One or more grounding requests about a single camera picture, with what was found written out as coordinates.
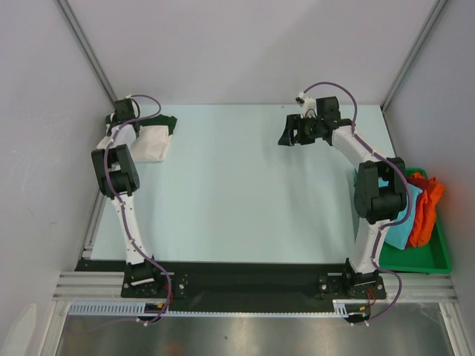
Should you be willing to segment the white green raglan t-shirt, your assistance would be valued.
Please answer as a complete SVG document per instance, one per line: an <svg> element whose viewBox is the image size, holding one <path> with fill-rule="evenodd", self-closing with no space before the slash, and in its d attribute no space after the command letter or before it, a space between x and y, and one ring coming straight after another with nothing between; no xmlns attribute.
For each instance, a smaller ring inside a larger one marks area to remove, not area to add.
<svg viewBox="0 0 475 356"><path fill-rule="evenodd" d="M138 136L129 146L134 163L162 162L171 146L175 116L158 115L138 122Z"/></svg>

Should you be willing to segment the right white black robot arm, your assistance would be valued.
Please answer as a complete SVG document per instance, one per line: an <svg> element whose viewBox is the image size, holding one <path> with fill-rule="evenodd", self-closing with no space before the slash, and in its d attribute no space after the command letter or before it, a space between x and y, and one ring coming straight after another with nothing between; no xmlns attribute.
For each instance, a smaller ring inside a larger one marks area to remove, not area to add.
<svg viewBox="0 0 475 356"><path fill-rule="evenodd" d="M370 285L365 275L378 270L387 229L410 203L405 163L399 157L383 157L372 149L356 130L354 121L341 117L336 97L313 99L300 92L295 101L301 112L286 117L278 144L309 145L322 139L356 169L353 206L359 227L355 248L347 261L352 273L344 276L342 288L348 296L360 297Z"/></svg>

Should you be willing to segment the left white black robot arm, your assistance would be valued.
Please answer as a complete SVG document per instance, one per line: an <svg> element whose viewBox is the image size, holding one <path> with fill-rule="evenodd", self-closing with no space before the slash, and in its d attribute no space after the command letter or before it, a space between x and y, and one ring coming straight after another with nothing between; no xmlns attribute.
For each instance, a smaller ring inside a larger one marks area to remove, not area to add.
<svg viewBox="0 0 475 356"><path fill-rule="evenodd" d="M134 193L140 187L140 178L131 155L132 143L140 133L140 122L148 117L142 114L138 99L146 95L129 95L114 103L114 112L108 117L105 137L91 152L99 191L107 197L117 213L125 241L125 283L130 289L139 287L146 295L158 295L164 279L141 237L134 207Z"/></svg>

